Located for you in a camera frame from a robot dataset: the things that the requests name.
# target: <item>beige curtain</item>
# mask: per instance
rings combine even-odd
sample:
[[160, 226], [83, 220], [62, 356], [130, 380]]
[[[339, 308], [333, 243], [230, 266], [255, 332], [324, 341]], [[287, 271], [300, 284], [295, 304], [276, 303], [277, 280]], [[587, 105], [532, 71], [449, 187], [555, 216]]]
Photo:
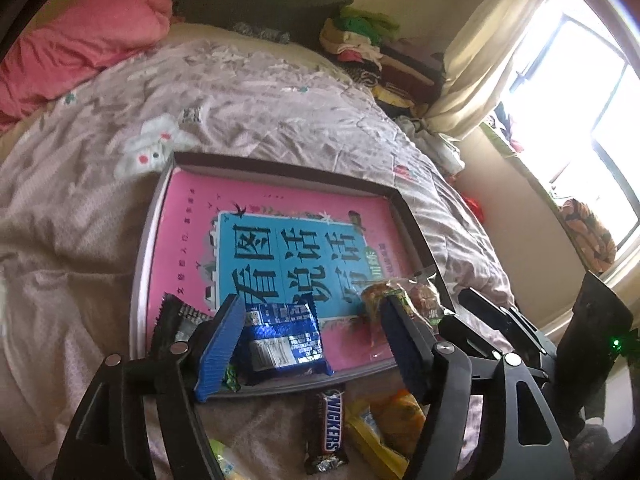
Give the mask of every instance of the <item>beige curtain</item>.
[[461, 138], [497, 106], [513, 53], [546, 0], [485, 0], [444, 53], [441, 97], [424, 115], [431, 133]]

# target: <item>tray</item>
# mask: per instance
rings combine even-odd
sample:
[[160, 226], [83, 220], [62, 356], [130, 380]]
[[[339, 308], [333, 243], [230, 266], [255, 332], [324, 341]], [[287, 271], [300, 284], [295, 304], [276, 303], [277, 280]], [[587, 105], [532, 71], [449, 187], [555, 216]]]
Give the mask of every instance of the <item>tray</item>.
[[[286, 393], [381, 372], [395, 361], [388, 348], [369, 355], [357, 292], [370, 280], [429, 266], [431, 251], [394, 188], [279, 162], [177, 152], [158, 181], [140, 243], [130, 357], [146, 355], [164, 292], [209, 315], [230, 292], [253, 303], [290, 303], [311, 292], [334, 375], [219, 395]], [[436, 286], [452, 308], [439, 273]]]

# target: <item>blue snack wrapper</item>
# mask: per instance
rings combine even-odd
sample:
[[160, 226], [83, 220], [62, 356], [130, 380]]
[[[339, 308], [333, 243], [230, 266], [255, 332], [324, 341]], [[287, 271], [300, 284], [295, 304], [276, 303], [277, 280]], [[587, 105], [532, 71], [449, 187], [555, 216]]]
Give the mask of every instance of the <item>blue snack wrapper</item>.
[[247, 304], [236, 362], [246, 384], [308, 373], [333, 375], [322, 352], [312, 295], [297, 304]]

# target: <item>bird illustration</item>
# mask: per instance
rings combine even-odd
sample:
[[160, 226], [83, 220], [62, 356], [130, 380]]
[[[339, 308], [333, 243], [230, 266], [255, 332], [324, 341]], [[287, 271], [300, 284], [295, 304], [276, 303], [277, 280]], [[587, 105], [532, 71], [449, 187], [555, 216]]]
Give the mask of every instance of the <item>bird illustration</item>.
[[233, 216], [237, 216], [238, 218], [242, 218], [244, 216], [244, 213], [246, 213], [246, 206], [244, 206], [244, 209], [240, 209], [240, 206], [238, 204], [236, 204], [235, 202], [233, 202], [233, 205], [236, 206], [237, 211], [235, 213], [233, 213]]

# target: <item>candy wrapper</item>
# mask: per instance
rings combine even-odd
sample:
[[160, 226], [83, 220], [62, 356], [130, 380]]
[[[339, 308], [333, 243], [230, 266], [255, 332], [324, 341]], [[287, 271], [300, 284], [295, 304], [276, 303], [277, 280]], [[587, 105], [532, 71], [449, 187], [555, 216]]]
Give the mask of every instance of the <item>candy wrapper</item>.
[[244, 470], [243, 464], [233, 451], [217, 440], [210, 439], [209, 445], [225, 480], [251, 480], [250, 475]]
[[369, 403], [357, 400], [347, 406], [346, 429], [350, 441], [382, 480], [401, 480], [409, 461], [385, 445]]
[[380, 323], [380, 306], [387, 296], [398, 298], [406, 312], [416, 321], [430, 327], [438, 334], [438, 323], [444, 316], [440, 295], [435, 286], [435, 267], [423, 269], [412, 278], [391, 278], [384, 282], [371, 283], [360, 297], [364, 302], [370, 322], [372, 356], [386, 348], [386, 336]]
[[[165, 294], [151, 338], [149, 356], [160, 357], [169, 351], [173, 343], [188, 341], [200, 323], [211, 319], [213, 317], [196, 310], [173, 294]], [[232, 364], [226, 366], [222, 385], [233, 392], [240, 389], [236, 368]]]
[[322, 352], [310, 294], [298, 304], [247, 304], [235, 358], [247, 384], [308, 373], [333, 374]]
[[347, 406], [347, 434], [376, 475], [400, 480], [422, 433], [426, 417], [406, 390], [382, 400]]
[[335, 387], [307, 397], [306, 460], [308, 475], [349, 463], [344, 450], [344, 388]]

